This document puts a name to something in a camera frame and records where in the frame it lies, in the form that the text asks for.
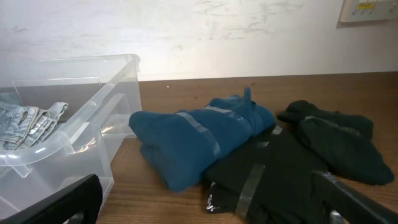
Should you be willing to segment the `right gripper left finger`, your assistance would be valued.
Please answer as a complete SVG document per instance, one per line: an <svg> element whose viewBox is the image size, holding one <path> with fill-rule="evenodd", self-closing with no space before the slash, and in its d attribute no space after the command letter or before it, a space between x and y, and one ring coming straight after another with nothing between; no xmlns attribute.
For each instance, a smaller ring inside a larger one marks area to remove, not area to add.
<svg viewBox="0 0 398 224"><path fill-rule="evenodd" d="M90 174L1 220L1 224L95 224L102 202L103 193L99 177Z"/></svg>

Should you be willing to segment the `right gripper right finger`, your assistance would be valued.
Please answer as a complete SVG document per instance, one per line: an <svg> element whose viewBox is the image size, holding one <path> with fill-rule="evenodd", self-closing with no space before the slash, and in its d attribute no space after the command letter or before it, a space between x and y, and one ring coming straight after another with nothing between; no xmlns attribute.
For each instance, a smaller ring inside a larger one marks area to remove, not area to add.
<svg viewBox="0 0 398 224"><path fill-rule="evenodd" d="M312 172L315 223L397 224L397 213L336 179L329 172Z"/></svg>

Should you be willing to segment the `black garment with tape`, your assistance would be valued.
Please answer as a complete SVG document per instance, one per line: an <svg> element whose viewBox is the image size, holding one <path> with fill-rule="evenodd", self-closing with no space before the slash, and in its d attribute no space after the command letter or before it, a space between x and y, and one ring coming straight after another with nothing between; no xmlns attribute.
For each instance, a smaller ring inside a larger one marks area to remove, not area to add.
<svg viewBox="0 0 398 224"><path fill-rule="evenodd" d="M205 172L206 211L233 213L248 223L314 223L310 174L327 165L274 124Z"/></svg>

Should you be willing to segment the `light blue jeans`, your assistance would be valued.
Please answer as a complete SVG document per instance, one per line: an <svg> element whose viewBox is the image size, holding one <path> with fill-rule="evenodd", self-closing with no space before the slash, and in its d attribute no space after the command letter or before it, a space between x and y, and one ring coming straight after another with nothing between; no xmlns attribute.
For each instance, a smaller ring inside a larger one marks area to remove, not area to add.
<svg viewBox="0 0 398 224"><path fill-rule="evenodd" d="M68 104L56 102L49 109L1 103L1 150L17 151L35 146L51 135Z"/></svg>

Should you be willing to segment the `teal blue garment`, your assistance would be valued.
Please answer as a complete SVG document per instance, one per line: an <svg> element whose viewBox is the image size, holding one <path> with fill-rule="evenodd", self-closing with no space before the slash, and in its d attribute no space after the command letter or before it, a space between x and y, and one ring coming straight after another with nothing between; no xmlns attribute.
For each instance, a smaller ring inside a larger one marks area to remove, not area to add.
<svg viewBox="0 0 398 224"><path fill-rule="evenodd" d="M249 88L243 96L213 98L199 110L138 111L128 123L142 156L174 192L197 184L215 161L273 124L273 114L252 100Z"/></svg>

